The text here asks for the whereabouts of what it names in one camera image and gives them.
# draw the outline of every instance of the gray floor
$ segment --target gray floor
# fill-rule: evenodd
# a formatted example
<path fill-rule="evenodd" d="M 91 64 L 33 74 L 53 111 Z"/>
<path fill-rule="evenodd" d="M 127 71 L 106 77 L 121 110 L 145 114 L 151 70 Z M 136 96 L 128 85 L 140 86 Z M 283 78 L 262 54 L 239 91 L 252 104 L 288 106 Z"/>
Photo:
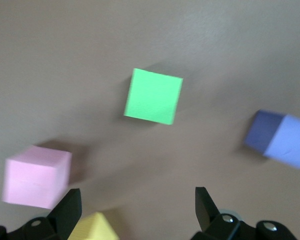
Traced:
<path fill-rule="evenodd" d="M 123 117 L 133 68 L 184 78 L 173 125 Z M 258 109 L 300 117 L 300 0 L 0 1 L 0 225 L 47 212 L 1 201 L 37 144 L 122 240 L 189 239 L 196 186 L 300 239 L 300 170 L 242 147 Z"/>

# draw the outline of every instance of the yellow block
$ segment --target yellow block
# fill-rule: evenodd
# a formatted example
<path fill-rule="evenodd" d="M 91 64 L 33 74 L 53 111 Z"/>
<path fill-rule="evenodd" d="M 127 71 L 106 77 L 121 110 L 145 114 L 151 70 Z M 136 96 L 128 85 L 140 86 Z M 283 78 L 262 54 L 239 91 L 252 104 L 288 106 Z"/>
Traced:
<path fill-rule="evenodd" d="M 119 240 L 106 217 L 97 212 L 81 219 L 68 240 Z"/>

